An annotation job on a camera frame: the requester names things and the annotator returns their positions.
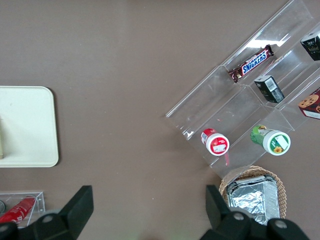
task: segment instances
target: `red can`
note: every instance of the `red can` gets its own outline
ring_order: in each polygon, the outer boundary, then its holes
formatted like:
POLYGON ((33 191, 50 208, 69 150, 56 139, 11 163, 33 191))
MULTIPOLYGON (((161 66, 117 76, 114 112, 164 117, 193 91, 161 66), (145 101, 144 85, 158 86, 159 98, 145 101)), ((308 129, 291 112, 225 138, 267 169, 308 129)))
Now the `red can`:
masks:
POLYGON ((34 196, 27 196, 9 211, 7 211, 2 217, 0 217, 0 223, 20 223, 28 215, 35 202, 36 198, 34 196))

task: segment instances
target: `cookie box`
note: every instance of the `cookie box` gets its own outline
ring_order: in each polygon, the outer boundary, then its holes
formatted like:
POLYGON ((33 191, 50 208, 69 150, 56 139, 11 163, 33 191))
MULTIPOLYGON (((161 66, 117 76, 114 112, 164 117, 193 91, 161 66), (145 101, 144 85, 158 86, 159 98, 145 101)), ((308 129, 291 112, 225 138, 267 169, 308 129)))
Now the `cookie box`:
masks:
POLYGON ((320 87, 298 104, 303 115, 320 119, 320 87))

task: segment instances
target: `clear acrylic display rack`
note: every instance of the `clear acrylic display rack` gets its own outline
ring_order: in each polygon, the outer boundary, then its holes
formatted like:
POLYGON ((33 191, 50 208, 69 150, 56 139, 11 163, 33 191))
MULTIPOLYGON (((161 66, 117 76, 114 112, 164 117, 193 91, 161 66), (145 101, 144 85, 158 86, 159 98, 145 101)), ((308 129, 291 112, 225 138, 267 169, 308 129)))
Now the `clear acrylic display rack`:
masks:
POLYGON ((300 40, 317 30, 320 24, 305 3, 289 1, 166 114, 226 182, 234 180, 266 153, 250 139, 254 126, 262 124, 289 133, 308 120, 298 103, 320 87, 320 61, 312 60, 300 40), (274 56, 235 83, 228 71, 268 44, 274 56), (264 75, 272 75, 282 90, 285 99, 279 104, 266 101, 254 83, 264 75), (207 128, 229 139, 228 165, 226 156, 210 154, 201 142, 201 133, 207 128))

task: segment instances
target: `candy bar wrapper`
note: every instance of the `candy bar wrapper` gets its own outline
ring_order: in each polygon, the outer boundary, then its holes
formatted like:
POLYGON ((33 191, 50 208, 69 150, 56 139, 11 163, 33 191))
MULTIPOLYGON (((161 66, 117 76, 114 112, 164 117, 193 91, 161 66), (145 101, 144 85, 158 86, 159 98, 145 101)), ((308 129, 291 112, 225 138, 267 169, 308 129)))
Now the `candy bar wrapper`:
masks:
POLYGON ((246 75, 252 69, 256 68, 261 63, 265 62, 273 55, 274 53, 271 50, 271 46, 266 45, 265 48, 258 51, 255 55, 242 63, 239 67, 236 67, 233 70, 229 71, 229 75, 233 79, 233 81, 237 83, 240 78, 242 78, 244 75, 246 75))

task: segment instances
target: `foil container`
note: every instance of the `foil container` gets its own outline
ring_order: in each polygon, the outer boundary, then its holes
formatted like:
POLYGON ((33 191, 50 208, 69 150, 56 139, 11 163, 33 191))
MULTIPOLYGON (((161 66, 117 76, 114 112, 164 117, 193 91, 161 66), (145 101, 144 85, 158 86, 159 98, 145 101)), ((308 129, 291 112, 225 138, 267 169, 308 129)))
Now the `foil container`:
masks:
POLYGON ((270 175, 234 181, 226 193, 229 208, 246 210, 262 225, 280 218, 277 181, 270 175))

